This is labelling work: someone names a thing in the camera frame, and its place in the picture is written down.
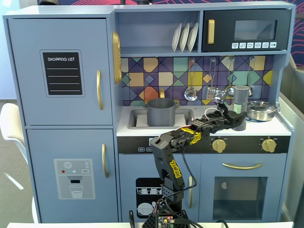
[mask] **microwave handle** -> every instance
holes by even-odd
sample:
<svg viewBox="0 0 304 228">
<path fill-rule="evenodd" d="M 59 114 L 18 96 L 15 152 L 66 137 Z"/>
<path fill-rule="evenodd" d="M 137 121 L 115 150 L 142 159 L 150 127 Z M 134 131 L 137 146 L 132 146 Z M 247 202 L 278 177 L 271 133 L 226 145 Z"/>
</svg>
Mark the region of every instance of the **microwave handle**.
<svg viewBox="0 0 304 228">
<path fill-rule="evenodd" d="M 208 44 L 214 44 L 215 20 L 208 20 Z"/>
</svg>

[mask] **pot lid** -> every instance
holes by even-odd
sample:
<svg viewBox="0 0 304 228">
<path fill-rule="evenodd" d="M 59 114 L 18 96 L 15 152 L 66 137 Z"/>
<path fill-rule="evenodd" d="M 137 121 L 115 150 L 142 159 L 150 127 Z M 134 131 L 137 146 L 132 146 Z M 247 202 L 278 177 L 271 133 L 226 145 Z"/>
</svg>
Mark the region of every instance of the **pot lid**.
<svg viewBox="0 0 304 228">
<path fill-rule="evenodd" d="M 248 102 L 247 109 L 260 113 L 271 113 L 276 111 L 276 107 L 265 101 Z"/>
</svg>

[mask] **microwave window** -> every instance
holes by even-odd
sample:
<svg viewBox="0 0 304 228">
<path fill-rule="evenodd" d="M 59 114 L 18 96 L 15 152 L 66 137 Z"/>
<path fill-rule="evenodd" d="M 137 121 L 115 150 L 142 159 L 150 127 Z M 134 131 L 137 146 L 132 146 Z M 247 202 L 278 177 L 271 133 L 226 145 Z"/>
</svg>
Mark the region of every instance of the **microwave window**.
<svg viewBox="0 0 304 228">
<path fill-rule="evenodd" d="M 274 39 L 276 20 L 237 20 L 234 40 Z"/>
</svg>

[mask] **oven window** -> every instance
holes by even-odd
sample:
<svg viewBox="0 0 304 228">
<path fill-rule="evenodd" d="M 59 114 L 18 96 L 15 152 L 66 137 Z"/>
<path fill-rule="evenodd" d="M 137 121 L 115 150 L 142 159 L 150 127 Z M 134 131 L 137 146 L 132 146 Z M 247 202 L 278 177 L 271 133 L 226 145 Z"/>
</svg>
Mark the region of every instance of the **oven window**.
<svg viewBox="0 0 304 228">
<path fill-rule="evenodd" d="M 215 177 L 213 219 L 262 220 L 267 177 Z"/>
<path fill-rule="evenodd" d="M 275 39 L 276 20 L 237 20 L 234 40 Z"/>
</svg>

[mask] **gray cooking pot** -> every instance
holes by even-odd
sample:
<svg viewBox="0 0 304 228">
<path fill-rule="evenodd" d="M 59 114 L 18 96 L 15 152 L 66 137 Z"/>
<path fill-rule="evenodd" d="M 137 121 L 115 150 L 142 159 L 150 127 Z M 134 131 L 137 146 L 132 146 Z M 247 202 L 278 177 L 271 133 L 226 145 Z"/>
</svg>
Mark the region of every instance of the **gray cooking pot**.
<svg viewBox="0 0 304 228">
<path fill-rule="evenodd" d="M 178 102 L 168 98 L 156 98 L 148 101 L 145 105 L 148 126 L 174 126 L 175 110 L 179 106 Z"/>
<path fill-rule="evenodd" d="M 269 121 L 275 116 L 276 107 L 265 101 L 252 101 L 247 105 L 247 116 L 253 120 Z"/>
</svg>

